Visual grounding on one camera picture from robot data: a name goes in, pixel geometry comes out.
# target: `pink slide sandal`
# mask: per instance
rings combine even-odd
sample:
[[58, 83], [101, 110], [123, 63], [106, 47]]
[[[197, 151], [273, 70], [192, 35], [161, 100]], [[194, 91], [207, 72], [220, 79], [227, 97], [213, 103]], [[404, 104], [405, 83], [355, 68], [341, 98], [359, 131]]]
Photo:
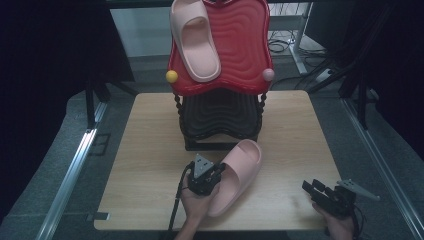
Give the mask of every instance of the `pink slide sandal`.
[[226, 166], [208, 211], [210, 217], [223, 214], [252, 183], [262, 166], [262, 151], [255, 141], [241, 140], [222, 163]]
[[209, 82], [221, 73], [221, 62], [212, 39], [202, 0], [174, 0], [171, 30], [187, 72], [197, 82]]

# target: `red tray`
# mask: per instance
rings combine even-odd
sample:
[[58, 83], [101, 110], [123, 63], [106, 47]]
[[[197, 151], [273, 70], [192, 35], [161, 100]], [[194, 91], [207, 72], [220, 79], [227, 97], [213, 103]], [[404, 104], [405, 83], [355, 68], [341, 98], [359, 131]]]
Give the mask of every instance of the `red tray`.
[[264, 80], [262, 73], [265, 69], [273, 69], [273, 65], [267, 39], [269, 9], [266, 0], [203, 2], [221, 61], [221, 74], [206, 83], [191, 79], [172, 41], [168, 70], [178, 73], [178, 80], [171, 84], [174, 93], [191, 96], [215, 88], [254, 95], [267, 92], [270, 82]]

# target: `wooden table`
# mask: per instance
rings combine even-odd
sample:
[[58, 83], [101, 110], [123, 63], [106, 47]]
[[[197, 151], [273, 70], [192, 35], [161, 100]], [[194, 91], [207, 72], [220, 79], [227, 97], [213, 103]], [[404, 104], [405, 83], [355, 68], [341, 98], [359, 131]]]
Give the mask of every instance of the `wooden table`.
[[[304, 91], [267, 94], [258, 144], [263, 167], [256, 180], [222, 216], [207, 218], [199, 230], [307, 230], [324, 226], [302, 182], [328, 186], [339, 173]], [[170, 93], [135, 99], [95, 220], [99, 230], [166, 230], [178, 181], [196, 152], [184, 149], [178, 114]], [[199, 152], [217, 162], [227, 152]], [[182, 204], [174, 228], [185, 219]]]

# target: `human arm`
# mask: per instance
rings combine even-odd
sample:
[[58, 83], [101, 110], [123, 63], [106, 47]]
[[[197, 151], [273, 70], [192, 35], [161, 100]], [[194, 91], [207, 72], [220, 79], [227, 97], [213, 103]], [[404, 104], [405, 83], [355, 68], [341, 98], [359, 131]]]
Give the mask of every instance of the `human arm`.
[[340, 220], [332, 216], [328, 212], [326, 212], [316, 203], [312, 203], [312, 207], [318, 213], [320, 213], [324, 217], [325, 221], [327, 222], [327, 227], [328, 227], [328, 231], [330, 232], [331, 239], [334, 239], [334, 240], [352, 240], [353, 239], [354, 225], [353, 225], [352, 217], [348, 217], [344, 220]]
[[[187, 186], [187, 177], [183, 186]], [[210, 203], [219, 191], [219, 183], [214, 187], [209, 196], [199, 196], [185, 188], [181, 193], [181, 201], [186, 213], [186, 220], [178, 232], [175, 240], [191, 240], [209, 210]]]

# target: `gray floor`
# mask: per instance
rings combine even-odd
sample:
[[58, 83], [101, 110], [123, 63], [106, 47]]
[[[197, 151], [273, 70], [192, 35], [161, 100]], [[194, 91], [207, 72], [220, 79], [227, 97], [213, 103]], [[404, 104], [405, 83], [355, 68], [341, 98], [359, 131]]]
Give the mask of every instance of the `gray floor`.
[[[139, 92], [170, 92], [164, 81], [163, 59], [132, 59], [136, 82], [126, 83]], [[275, 56], [276, 79], [297, 76], [290, 56]], [[281, 81], [272, 90], [302, 89], [314, 84], [313, 77]], [[339, 82], [310, 95], [337, 168], [343, 179], [352, 179], [381, 196], [380, 202], [358, 197], [357, 205], [368, 221], [363, 239], [414, 239], [399, 206], [378, 171], [349, 113], [337, 95]], [[60, 219], [53, 239], [158, 239], [157, 232], [97, 231], [87, 217], [97, 211], [116, 151], [128, 119], [134, 97], [108, 85], [112, 99], [99, 126], [90, 154]], [[367, 106], [367, 122], [372, 135], [393, 175], [418, 213], [424, 212], [423, 161], [382, 119], [373, 104]], [[86, 127], [85, 96], [77, 94], [68, 102], [67, 116], [42, 165], [16, 202], [0, 228], [0, 239], [34, 239], [49, 211]], [[233, 232], [200, 234], [202, 239], [328, 239], [323, 231]]]

